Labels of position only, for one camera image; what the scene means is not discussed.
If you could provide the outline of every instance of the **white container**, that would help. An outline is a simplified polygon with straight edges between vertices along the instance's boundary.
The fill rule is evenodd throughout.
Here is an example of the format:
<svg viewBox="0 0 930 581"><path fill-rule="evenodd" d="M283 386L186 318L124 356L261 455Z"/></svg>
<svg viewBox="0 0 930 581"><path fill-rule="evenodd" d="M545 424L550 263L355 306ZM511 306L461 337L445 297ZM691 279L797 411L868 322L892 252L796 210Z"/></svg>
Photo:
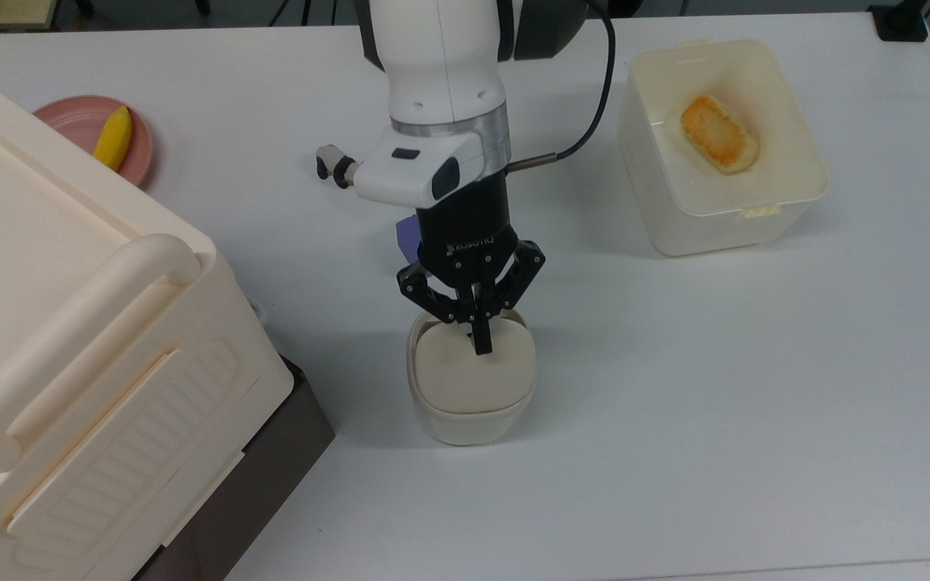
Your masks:
<svg viewBox="0 0 930 581"><path fill-rule="evenodd" d="M214 244L0 95L0 581L127 581L291 392Z"/></svg>
<svg viewBox="0 0 930 581"><path fill-rule="evenodd" d="M421 313L411 328L411 396L425 431L444 444L487 444L503 437L533 397L536 350L526 321L503 310L492 323L494 353L478 357L457 324Z"/></svg>
<svg viewBox="0 0 930 581"><path fill-rule="evenodd" d="M717 97L760 140L723 175L680 115ZM653 244L671 257L774 240L827 191L827 169L773 52L757 40L644 52L630 66L618 140Z"/></svg>

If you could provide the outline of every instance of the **floor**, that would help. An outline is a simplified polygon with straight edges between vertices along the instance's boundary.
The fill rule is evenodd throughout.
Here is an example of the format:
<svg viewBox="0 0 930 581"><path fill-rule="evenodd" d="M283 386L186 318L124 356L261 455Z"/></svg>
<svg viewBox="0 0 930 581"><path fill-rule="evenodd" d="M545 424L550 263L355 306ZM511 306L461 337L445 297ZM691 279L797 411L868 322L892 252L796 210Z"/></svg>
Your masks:
<svg viewBox="0 0 930 581"><path fill-rule="evenodd" d="M303 22L308 26L357 23L352 0L287 2L275 26L299 26ZM871 3L870 0L688 0L687 15L863 11ZM193 0L94 0L94 4L95 15L84 18L74 0L59 0L55 28L72 31L268 26L282 0L213 0L209 15L201 15ZM636 16L678 15L682 4L683 0L646 0Z"/></svg>

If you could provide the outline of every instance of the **bread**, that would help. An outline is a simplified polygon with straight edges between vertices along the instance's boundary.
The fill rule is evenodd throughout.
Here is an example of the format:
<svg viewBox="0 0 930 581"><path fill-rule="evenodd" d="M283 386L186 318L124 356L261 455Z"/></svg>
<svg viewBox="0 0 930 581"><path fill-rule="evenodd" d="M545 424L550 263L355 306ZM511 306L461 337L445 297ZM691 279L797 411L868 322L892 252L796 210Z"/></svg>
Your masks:
<svg viewBox="0 0 930 581"><path fill-rule="evenodd" d="M724 109L716 97L702 95L680 115L687 139L723 173L748 168L760 154L760 142Z"/></svg>

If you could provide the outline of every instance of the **white plastic bin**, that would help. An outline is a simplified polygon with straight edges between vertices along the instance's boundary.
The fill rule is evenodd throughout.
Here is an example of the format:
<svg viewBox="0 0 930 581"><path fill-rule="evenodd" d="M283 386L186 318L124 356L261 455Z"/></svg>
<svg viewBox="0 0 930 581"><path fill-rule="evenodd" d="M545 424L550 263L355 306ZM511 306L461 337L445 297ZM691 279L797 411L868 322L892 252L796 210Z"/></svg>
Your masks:
<svg viewBox="0 0 930 581"><path fill-rule="evenodd" d="M744 172L723 175L684 136L680 115L703 94L759 137L759 158ZM770 242L827 191L785 74L757 40L637 56L618 139L652 243L671 257Z"/></svg>
<svg viewBox="0 0 930 581"><path fill-rule="evenodd" d="M0 94L0 581L127 581L292 376L202 232Z"/></svg>

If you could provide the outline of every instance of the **black base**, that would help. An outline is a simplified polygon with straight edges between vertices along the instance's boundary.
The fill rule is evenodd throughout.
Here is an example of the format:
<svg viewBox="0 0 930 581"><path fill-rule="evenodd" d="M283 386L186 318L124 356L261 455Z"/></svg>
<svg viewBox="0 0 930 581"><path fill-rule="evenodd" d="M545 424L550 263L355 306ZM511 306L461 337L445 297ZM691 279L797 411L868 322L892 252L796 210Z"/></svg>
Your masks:
<svg viewBox="0 0 930 581"><path fill-rule="evenodd" d="M295 379L292 393L210 499L132 581L223 581L335 437L304 372L283 360Z"/></svg>
<svg viewBox="0 0 930 581"><path fill-rule="evenodd" d="M871 6L874 28L886 43L923 43L928 38L928 27L918 11L900 6Z"/></svg>

